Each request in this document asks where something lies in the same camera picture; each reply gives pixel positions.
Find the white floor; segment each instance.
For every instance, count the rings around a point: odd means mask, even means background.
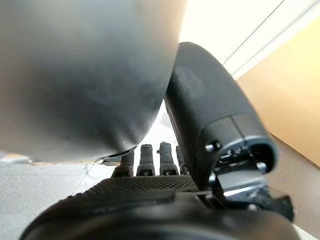
[[[166,114],[158,116],[141,144],[153,146],[153,160],[159,173],[160,159],[156,154],[160,142],[172,144],[172,156],[177,164],[177,141]],[[140,159],[140,148],[135,151],[135,167]],[[0,162],[0,239],[17,240],[24,228],[41,211],[69,195],[83,192],[102,179],[109,178],[115,167],[104,165],[50,164],[31,166]],[[304,240],[316,238],[297,228]]]

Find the textured black surface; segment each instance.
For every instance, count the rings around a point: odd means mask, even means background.
[[[197,189],[189,175],[108,178],[101,181],[99,187],[108,193],[141,192],[149,189],[176,189],[177,192],[183,192]]]

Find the beige wall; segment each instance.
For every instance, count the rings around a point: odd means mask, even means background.
[[[266,128],[320,166],[320,17],[237,82]]]

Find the metal bracket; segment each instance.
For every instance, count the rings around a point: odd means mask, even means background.
[[[209,185],[224,208],[268,210],[293,220],[290,198],[286,195],[272,197],[263,175],[263,164],[257,164],[252,158],[218,164],[210,175]]]

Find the gray floor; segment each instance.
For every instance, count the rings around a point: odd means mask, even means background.
[[[156,172],[159,173],[157,147],[161,141],[177,145],[168,119],[158,116],[143,143],[153,145]],[[320,238],[320,172],[292,148],[277,140],[280,163],[268,176],[270,185],[291,195],[296,210],[296,224]],[[139,147],[135,151],[135,167],[139,163]],[[41,165],[0,162],[0,239],[17,240],[23,229],[41,211],[68,195],[83,192],[109,178],[114,167],[104,165]],[[314,240],[298,228],[304,240]]]

